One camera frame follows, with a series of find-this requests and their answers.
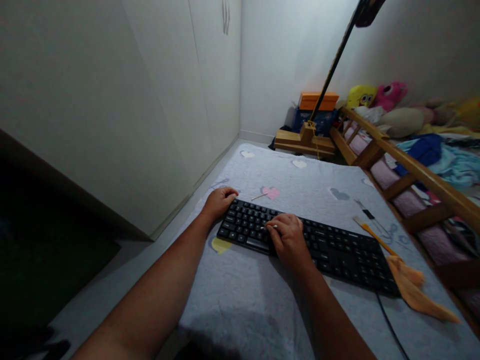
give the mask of pink heart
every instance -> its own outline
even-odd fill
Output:
[[[275,200],[280,196],[280,190],[278,190],[276,187],[269,188],[264,186],[260,189],[260,192],[262,194],[268,193],[266,197],[270,200]]]

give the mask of space bar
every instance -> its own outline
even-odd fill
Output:
[[[265,250],[265,251],[269,250],[269,245],[268,244],[266,244],[264,242],[261,242],[257,239],[254,239],[252,237],[249,237],[246,240],[246,243],[250,246],[253,246],[254,248],[257,248],[257,249],[261,249],[261,250]]]

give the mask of black pole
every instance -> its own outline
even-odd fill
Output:
[[[327,92],[327,88],[330,85],[330,81],[332,80],[335,69],[337,68],[337,65],[340,61],[340,57],[344,52],[345,45],[347,45],[347,41],[349,40],[350,33],[352,32],[352,29],[354,28],[355,23],[359,19],[364,9],[368,7],[369,1],[370,0],[360,0],[358,2],[358,5],[356,6],[355,11],[353,12],[353,15],[351,16],[350,22],[348,23],[348,27],[346,28],[345,33],[343,34],[343,39],[341,40],[341,44],[338,47],[338,50],[336,51],[336,55],[335,55],[335,58],[333,59],[333,62],[331,63],[330,71],[328,72],[328,76],[326,77],[325,84],[323,85],[323,89],[321,91],[320,97],[318,98],[318,101],[316,102],[316,105],[313,108],[313,112],[311,113],[310,121],[314,121],[315,116],[319,111],[320,104],[324,99],[325,93]]]

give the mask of gray heart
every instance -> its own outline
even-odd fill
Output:
[[[331,187],[329,190],[337,200],[350,200],[350,196],[348,194],[344,192],[340,192],[338,189],[334,187]]]

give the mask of white wardrobe door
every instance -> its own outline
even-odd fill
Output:
[[[191,186],[122,4],[1,11],[0,127],[150,235]]]
[[[190,11],[213,147],[218,156],[232,143],[240,127],[241,1],[190,0]]]
[[[122,0],[191,184],[215,159],[188,0]]]

